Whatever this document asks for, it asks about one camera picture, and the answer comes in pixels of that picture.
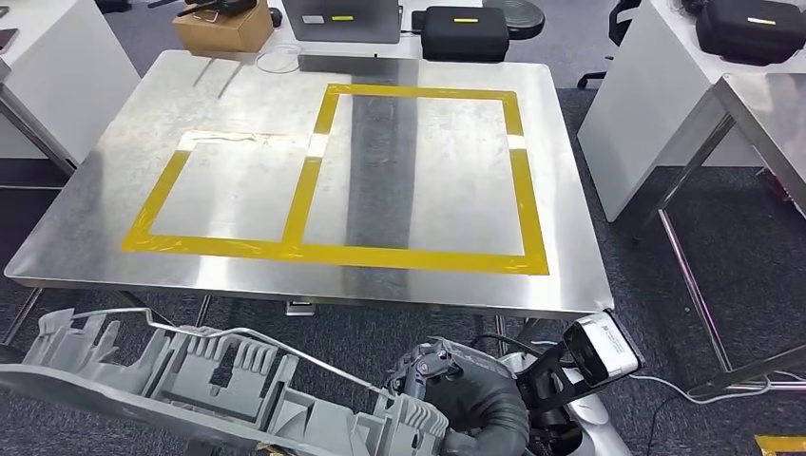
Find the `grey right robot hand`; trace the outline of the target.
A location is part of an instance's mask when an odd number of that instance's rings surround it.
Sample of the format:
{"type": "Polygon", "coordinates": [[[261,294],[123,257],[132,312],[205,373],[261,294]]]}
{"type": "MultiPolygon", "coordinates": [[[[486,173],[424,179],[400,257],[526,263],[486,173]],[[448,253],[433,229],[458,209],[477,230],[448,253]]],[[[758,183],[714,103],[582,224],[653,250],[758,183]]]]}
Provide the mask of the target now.
{"type": "Polygon", "coordinates": [[[434,337],[404,353],[386,387],[435,406],[449,422],[441,455],[522,455],[528,409],[514,374],[490,355],[434,337]]]}

